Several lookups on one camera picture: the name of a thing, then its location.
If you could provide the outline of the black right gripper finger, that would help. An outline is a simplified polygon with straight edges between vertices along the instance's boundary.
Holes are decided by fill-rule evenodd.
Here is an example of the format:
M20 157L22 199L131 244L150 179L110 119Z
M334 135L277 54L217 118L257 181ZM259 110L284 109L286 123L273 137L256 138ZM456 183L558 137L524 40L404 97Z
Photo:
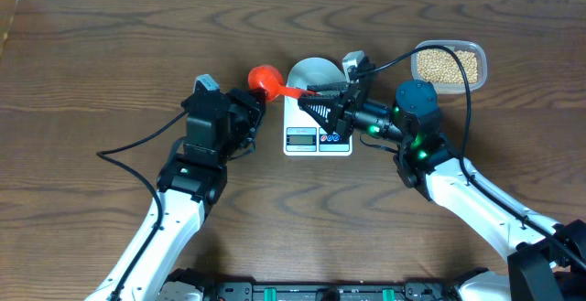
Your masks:
M342 117L342 97L333 95L302 95L298 107L323 130L335 130Z
M307 91L313 91L313 92L324 92L324 91L346 92L347 89L348 89L348 83L345 81L326 83L326 84L308 85L306 88Z

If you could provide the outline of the grey round bowl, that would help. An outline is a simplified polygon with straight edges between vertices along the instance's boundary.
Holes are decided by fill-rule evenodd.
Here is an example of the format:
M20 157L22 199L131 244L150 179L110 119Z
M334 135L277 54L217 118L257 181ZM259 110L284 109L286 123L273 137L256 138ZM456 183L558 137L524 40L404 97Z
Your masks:
M307 58L298 62L289 72L286 85L306 90L308 86L346 81L343 72L330 60Z

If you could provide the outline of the red plastic measuring scoop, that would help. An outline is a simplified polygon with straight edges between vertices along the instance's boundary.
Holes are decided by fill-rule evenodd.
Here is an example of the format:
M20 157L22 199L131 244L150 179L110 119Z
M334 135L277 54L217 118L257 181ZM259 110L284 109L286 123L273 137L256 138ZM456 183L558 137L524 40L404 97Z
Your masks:
M264 91L268 102L272 102L279 96L298 100L303 95L316 95L314 91L286 86L281 73L271 65L261 65L251 69L247 81L251 90Z

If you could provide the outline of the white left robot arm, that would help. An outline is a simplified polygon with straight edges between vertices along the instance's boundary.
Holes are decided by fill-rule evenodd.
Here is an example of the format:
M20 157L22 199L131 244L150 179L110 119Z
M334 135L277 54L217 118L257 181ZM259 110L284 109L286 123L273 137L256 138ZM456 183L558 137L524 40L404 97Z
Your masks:
M266 93L195 91L181 104L186 134L170 148L148 213L91 300L154 300L227 184L227 164L255 151Z

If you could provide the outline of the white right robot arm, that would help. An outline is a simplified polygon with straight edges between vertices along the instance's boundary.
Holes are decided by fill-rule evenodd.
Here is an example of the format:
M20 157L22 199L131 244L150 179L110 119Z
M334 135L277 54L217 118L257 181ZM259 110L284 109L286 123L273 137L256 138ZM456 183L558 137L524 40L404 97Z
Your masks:
M453 300L582 300L585 223L561 224L526 207L484 177L440 130L431 83L405 81L392 105L369 99L373 81L353 68L350 81L307 85L298 106L326 132L353 131L396 144L393 160L408 188L451 211L505 260L506 275L485 268L444 292Z

